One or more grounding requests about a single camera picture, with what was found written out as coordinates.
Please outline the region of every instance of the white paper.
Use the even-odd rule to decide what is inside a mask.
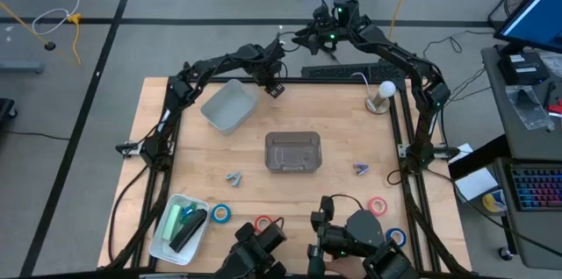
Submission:
[[[512,61],[513,63],[518,62],[518,61],[525,61],[525,59],[524,59],[521,55],[519,55],[519,54],[510,55],[509,58],[511,59],[511,61]]]
[[[458,149],[460,149],[461,152],[457,156],[453,157],[449,161],[449,163],[462,159],[469,154],[467,152],[472,152],[472,148],[468,144],[463,144],[462,146],[458,147]],[[495,188],[498,185],[498,183],[492,177],[492,174],[490,174],[490,172],[486,168],[481,168],[463,178],[456,180],[455,184],[468,201],[480,196],[481,194],[489,191],[492,188]]]
[[[537,72],[536,68],[517,68],[515,70],[517,73],[529,73],[529,72]]]

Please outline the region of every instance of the blue tape roll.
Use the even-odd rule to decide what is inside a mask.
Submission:
[[[404,245],[406,245],[406,234],[404,233],[404,231],[402,231],[398,227],[394,227],[394,228],[386,231],[386,239],[387,240],[391,239],[393,237],[394,233],[400,234],[400,237],[401,237],[400,242],[396,243],[398,245],[398,247],[403,247]]]
[[[223,218],[217,217],[217,211],[221,209],[227,212]],[[228,208],[226,204],[217,204],[217,206],[215,206],[213,208],[213,211],[211,212],[211,218],[213,218],[215,222],[220,224],[228,222],[228,220],[230,219],[230,208]]]

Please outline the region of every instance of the clamp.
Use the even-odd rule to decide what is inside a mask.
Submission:
[[[240,180],[242,179],[242,174],[239,171],[237,171],[235,173],[227,175],[227,181],[233,180],[233,179],[234,179],[234,181],[233,181],[232,185],[234,187],[239,187],[240,186]]]
[[[125,141],[123,144],[119,144],[117,146],[115,146],[115,150],[123,155],[124,158],[129,158],[133,155],[139,155],[141,153],[141,149],[142,149],[142,144],[144,142],[136,142],[136,141]],[[176,143],[174,142],[168,142],[168,150],[169,150],[169,155],[173,155],[174,154],[174,147],[176,146]]]
[[[357,175],[363,175],[369,172],[369,165],[363,162],[357,162],[353,164],[353,168],[355,169]]]

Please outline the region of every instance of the clear plastic container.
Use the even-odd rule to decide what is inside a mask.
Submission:
[[[265,136],[265,166],[273,172],[312,173],[322,164],[317,132],[269,132]]]
[[[166,226],[166,221],[168,220],[169,211],[174,204],[179,204],[183,208],[191,203],[197,205],[197,209],[204,209],[207,211],[207,218],[203,225],[191,236],[190,240],[185,244],[184,248],[179,253],[174,252],[173,249],[169,247],[170,240],[165,240],[162,238],[162,233],[164,232],[164,227]],[[205,235],[205,230],[209,225],[209,204],[205,201],[198,200],[192,197],[187,197],[184,195],[173,195],[168,199],[160,223],[156,227],[155,236],[150,243],[150,248],[148,252],[163,261],[173,262],[177,265],[187,265],[191,262],[195,254],[199,249],[199,244]]]
[[[201,106],[201,113],[222,135],[230,135],[257,107],[257,94],[232,79]]]

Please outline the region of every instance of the white cable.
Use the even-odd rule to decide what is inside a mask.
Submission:
[[[365,81],[365,85],[367,86],[367,94],[370,95],[371,89],[369,88],[369,83],[367,82],[367,77],[365,77],[365,75],[363,75],[363,73],[361,73],[361,72],[351,74],[351,76],[355,76],[355,75],[361,75],[363,77],[363,80]]]
[[[65,21],[67,21],[68,17],[72,16],[76,12],[79,4],[80,4],[80,0],[76,0],[76,7],[72,10],[72,12],[68,12],[64,8],[56,8],[56,9],[47,11],[47,12],[43,13],[42,15],[38,16],[32,22],[33,32],[35,32],[38,35],[46,35],[46,34],[49,34],[53,31],[57,30]],[[51,30],[49,30],[47,32],[37,32],[37,30],[35,30],[35,24],[37,23],[37,21],[39,21],[41,18],[45,17],[46,15],[48,15],[50,13],[53,13],[53,12],[57,12],[57,11],[63,11],[66,14],[66,17],[63,20],[61,20],[61,22],[58,25],[56,25],[55,27],[53,27]]]

